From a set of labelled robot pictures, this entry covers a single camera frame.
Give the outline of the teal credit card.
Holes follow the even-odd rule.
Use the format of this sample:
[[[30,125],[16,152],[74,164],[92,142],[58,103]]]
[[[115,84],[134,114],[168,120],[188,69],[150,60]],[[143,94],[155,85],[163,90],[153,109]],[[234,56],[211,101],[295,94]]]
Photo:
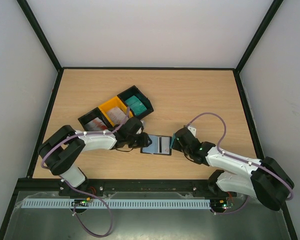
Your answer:
[[[176,139],[176,136],[175,136],[175,134],[173,134],[172,137],[171,137],[171,139],[170,139],[170,145],[169,145],[170,149],[173,148],[175,139]]]

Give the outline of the white credit card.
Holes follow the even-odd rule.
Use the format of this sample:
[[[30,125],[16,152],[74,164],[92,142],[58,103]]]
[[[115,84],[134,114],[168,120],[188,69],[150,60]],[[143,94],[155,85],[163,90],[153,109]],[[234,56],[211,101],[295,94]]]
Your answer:
[[[158,137],[158,154],[170,155],[171,138],[169,136]]]

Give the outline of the black leather card holder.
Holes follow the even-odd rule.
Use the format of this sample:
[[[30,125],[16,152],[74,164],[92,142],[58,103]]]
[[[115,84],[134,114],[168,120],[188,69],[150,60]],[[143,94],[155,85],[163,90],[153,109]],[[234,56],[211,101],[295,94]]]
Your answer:
[[[150,139],[152,140],[152,144],[148,147],[143,147],[140,149],[141,154],[150,154],[150,155],[162,155],[158,154],[158,144],[159,144],[159,137],[163,135],[149,135]],[[164,155],[164,156],[171,156],[172,155],[172,149],[170,149],[170,155]]]

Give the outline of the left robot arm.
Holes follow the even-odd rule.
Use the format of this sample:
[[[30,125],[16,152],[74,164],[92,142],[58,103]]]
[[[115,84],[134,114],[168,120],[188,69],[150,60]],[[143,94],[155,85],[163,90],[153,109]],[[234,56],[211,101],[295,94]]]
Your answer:
[[[122,123],[100,131],[80,131],[70,125],[62,126],[38,148],[41,167],[59,176],[73,188],[79,188],[86,175],[75,165],[82,152],[94,150],[119,150],[145,148],[152,144],[144,132],[141,120],[131,117]]]

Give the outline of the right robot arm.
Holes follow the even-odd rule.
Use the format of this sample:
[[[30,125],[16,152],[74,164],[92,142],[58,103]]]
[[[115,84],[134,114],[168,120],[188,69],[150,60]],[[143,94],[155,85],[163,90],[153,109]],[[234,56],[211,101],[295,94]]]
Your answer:
[[[174,134],[172,149],[195,164],[217,169],[208,179],[208,191],[214,196],[223,192],[243,194],[273,211],[279,211],[293,197],[294,182],[271,157],[248,158],[225,151],[211,142],[200,142],[186,127]]]

